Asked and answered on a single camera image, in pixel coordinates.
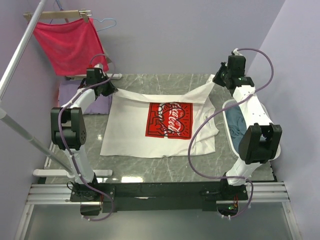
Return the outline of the white t-shirt red print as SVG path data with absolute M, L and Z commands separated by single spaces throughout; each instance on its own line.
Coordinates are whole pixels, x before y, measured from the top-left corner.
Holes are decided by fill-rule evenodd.
M 112 96 L 100 155 L 162 158 L 214 153 L 219 133 L 214 120 L 195 135 L 216 110 L 209 99 L 213 78 L 210 75 L 205 84 L 183 95 L 119 89 Z

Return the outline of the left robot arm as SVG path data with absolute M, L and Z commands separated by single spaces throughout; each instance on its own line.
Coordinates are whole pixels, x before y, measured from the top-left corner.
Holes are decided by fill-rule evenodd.
M 100 63 L 90 65 L 74 96 L 50 112 L 52 142 L 67 155 L 75 182 L 86 184 L 82 195 L 88 201 L 99 197 L 100 188 L 95 185 L 97 177 L 85 151 L 87 130 L 83 113 L 100 96 L 109 98 L 117 91 Z

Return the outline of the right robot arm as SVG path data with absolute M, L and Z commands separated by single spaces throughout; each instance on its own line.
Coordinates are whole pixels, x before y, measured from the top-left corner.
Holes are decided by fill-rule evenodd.
M 226 200 L 237 194 L 236 186 L 245 184 L 258 167 L 276 158 L 283 132 L 264 111 L 252 78 L 245 76 L 245 67 L 243 55 L 231 54 L 213 78 L 214 83 L 229 90 L 246 124 L 238 146 L 239 157 L 225 174 L 227 182 L 219 187 L 221 197 Z

